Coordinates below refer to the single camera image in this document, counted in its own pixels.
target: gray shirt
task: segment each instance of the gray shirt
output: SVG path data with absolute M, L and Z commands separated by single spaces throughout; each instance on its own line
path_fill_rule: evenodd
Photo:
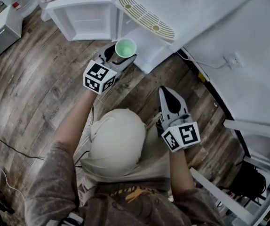
M 168 183 L 159 178 L 99 185 L 80 207 L 73 159 L 57 143 L 47 154 L 26 198 L 26 223 L 44 226 L 51 219 L 60 221 L 76 211 L 88 226 L 223 225 L 207 192 L 187 190 L 171 203 L 166 197 Z

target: wall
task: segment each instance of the wall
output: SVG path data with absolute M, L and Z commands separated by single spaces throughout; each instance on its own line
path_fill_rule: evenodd
M 184 47 L 213 66 L 237 52 L 243 68 L 200 66 L 235 120 L 270 124 L 270 0 L 249 1 Z M 270 138 L 243 135 L 248 147 L 270 159 Z

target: white cabinet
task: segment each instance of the white cabinet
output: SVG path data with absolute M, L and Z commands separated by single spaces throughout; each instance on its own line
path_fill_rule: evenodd
M 22 17 L 12 6 L 0 13 L 0 54 L 21 38 Z
M 68 40 L 132 38 L 149 73 L 248 0 L 56 0 L 47 11 Z

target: plastic cup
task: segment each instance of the plastic cup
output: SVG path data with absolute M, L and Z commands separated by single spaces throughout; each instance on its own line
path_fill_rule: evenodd
M 115 52 L 119 57 L 129 58 L 136 53 L 137 46 L 132 39 L 121 39 L 115 44 Z

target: wooden floor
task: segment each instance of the wooden floor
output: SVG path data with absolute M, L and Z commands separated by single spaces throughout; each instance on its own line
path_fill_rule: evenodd
M 68 42 L 53 21 L 42 22 L 36 10 L 23 24 L 23 36 L 0 56 L 0 137 L 28 155 L 46 155 L 61 120 L 84 90 L 83 71 L 107 41 Z M 198 122 L 201 143 L 186 152 L 191 166 L 216 184 L 227 186 L 237 171 L 243 150 L 222 125 L 225 116 L 205 86 L 187 65 L 173 55 L 150 74 L 130 66 L 123 78 L 94 104 L 94 120 L 115 108 L 129 108 L 143 122 L 158 112 L 157 89 L 175 89 L 185 98 Z M 88 120 L 82 142 L 86 141 Z M 76 152 L 77 158 L 82 151 Z M 0 143 L 0 168 L 8 182 L 27 195 L 42 161 L 28 159 Z M 0 190 L 16 211 L 3 213 L 9 225 L 25 225 L 21 195 L 6 186 L 0 172 Z

